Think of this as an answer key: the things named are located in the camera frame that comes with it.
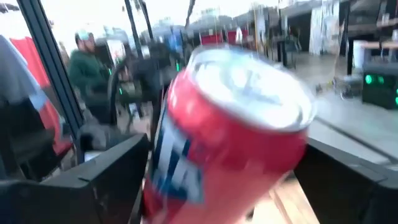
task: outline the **white bucket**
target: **white bucket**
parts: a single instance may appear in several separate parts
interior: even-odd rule
[[[354,40],[354,67],[362,69],[364,63],[371,60],[371,50],[363,47],[366,41]]]

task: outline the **light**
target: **light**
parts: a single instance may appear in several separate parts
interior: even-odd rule
[[[384,78],[383,77],[378,77],[377,80],[379,81],[380,84],[384,84]]]
[[[366,76],[365,76],[365,82],[366,82],[366,84],[372,83],[372,82],[373,82],[372,76],[366,75]]]

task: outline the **red cloth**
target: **red cloth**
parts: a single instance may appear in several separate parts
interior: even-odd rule
[[[22,54],[27,61],[27,66],[33,77],[39,83],[41,88],[50,85],[47,73],[44,70],[42,61],[39,53],[36,50],[36,46],[30,37],[24,39],[10,39],[15,48]],[[40,117],[42,118],[43,125],[46,129],[55,130],[55,139],[53,148],[57,155],[62,155],[65,151],[72,148],[73,143],[69,139],[59,139],[61,132],[60,118],[54,105],[47,100],[43,108],[39,111]]]
[[[248,30],[244,29],[242,30],[242,37],[243,39],[245,39],[246,37],[248,37]],[[231,30],[227,32],[227,37],[228,37],[228,43],[235,45],[236,44],[236,30]]]
[[[223,35],[222,34],[213,34],[213,35],[203,35],[201,38],[201,44],[218,44],[223,43]]]

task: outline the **black chair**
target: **black chair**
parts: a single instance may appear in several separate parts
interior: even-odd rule
[[[53,149],[54,130],[45,129],[30,99],[0,108],[7,141],[0,142],[3,160],[16,160],[27,179],[42,180],[59,163]]]

